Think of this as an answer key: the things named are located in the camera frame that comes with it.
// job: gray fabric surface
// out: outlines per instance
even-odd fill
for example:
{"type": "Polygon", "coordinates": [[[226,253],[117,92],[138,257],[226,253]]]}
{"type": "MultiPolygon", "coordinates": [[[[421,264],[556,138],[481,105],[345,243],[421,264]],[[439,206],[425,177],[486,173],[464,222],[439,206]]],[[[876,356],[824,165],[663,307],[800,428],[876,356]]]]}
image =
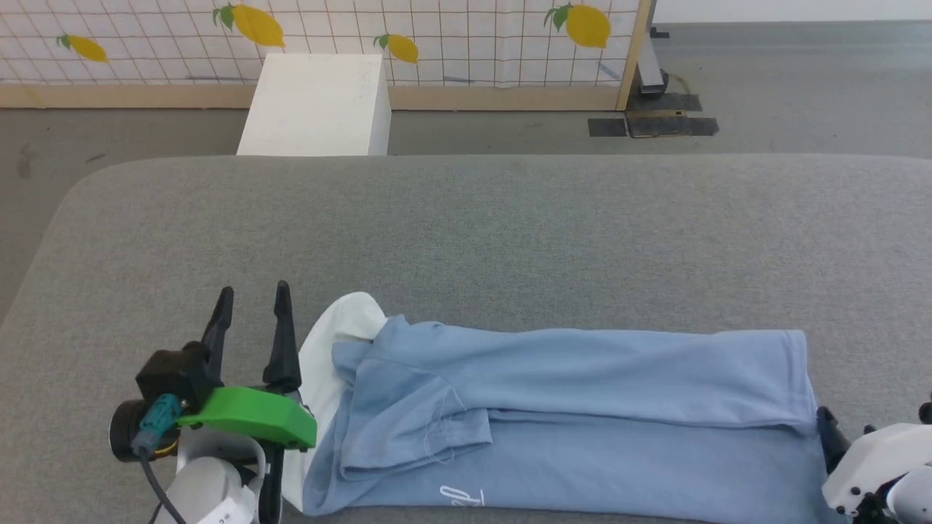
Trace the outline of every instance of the gray fabric surface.
{"type": "MultiPolygon", "coordinates": [[[[145,522],[107,425],[154,350],[237,291],[224,379],[261,379],[275,282],[303,338],[337,297],[411,321],[806,332],[843,428],[915,421],[932,386],[932,163],[819,157],[159,159],[62,203],[0,326],[10,522],[145,522]]],[[[163,480],[169,461],[157,463],[163,480]]],[[[286,522],[304,517],[289,511],[286,522]]],[[[325,522],[649,522],[364,509],[325,522]]]]}

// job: folded blue t-shirt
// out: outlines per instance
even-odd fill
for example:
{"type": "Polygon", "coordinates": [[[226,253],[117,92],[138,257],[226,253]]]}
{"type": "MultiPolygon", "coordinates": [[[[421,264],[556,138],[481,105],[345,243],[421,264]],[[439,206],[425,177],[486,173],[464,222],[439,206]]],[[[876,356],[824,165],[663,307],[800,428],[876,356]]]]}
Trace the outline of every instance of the folded blue t-shirt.
{"type": "Polygon", "coordinates": [[[491,333],[389,320],[336,344],[349,386],[305,512],[489,505],[837,522],[792,331],[491,333]]]}

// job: wooden frame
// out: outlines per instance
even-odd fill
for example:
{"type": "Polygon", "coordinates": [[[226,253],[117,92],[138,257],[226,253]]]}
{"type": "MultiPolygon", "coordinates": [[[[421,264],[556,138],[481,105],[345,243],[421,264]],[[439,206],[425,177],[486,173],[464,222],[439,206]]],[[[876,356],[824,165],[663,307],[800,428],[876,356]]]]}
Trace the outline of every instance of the wooden frame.
{"type": "MultiPolygon", "coordinates": [[[[648,31],[650,12],[651,0],[639,0],[620,88],[389,86],[391,108],[413,111],[623,111],[634,83],[637,55],[648,31]]],[[[248,109],[254,91],[255,86],[0,84],[0,107],[248,109]]]]}

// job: label on robot arm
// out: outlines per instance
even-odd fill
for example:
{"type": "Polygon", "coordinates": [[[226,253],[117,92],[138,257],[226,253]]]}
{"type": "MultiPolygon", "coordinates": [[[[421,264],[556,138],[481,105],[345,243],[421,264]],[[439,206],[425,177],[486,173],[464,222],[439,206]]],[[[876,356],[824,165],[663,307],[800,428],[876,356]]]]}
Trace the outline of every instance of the label on robot arm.
{"type": "Polygon", "coordinates": [[[226,497],[217,507],[198,521],[198,524],[249,524],[253,511],[232,497],[226,497]]]}

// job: lemon decoration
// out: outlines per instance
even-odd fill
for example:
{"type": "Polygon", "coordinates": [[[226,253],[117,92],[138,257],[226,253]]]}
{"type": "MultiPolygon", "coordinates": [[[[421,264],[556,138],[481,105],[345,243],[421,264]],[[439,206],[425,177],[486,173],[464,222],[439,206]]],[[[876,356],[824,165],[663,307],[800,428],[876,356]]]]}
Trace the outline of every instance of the lemon decoration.
{"type": "Polygon", "coordinates": [[[609,17],[595,7],[574,6],[573,4],[554,7],[547,11],[547,16],[543,17],[543,25],[547,25],[549,20],[553,20],[557,31],[563,27],[563,22],[565,22],[569,39],[577,46],[604,49],[609,41],[611,33],[609,17]]]}
{"type": "Polygon", "coordinates": [[[376,36],[372,41],[372,45],[375,44],[379,44],[383,49],[388,48],[391,56],[402,62],[418,63],[418,46],[405,36],[385,33],[376,36]]]}
{"type": "Polygon", "coordinates": [[[97,42],[88,40],[84,36],[73,36],[63,34],[55,39],[56,46],[64,46],[66,49],[73,48],[75,53],[83,56],[88,60],[95,62],[107,62],[107,52],[97,45],[97,42]]]}
{"type": "Polygon", "coordinates": [[[243,4],[226,4],[213,10],[213,25],[217,24],[218,16],[227,29],[232,30],[235,22],[243,36],[260,46],[285,47],[281,26],[265,11],[243,4]]]}

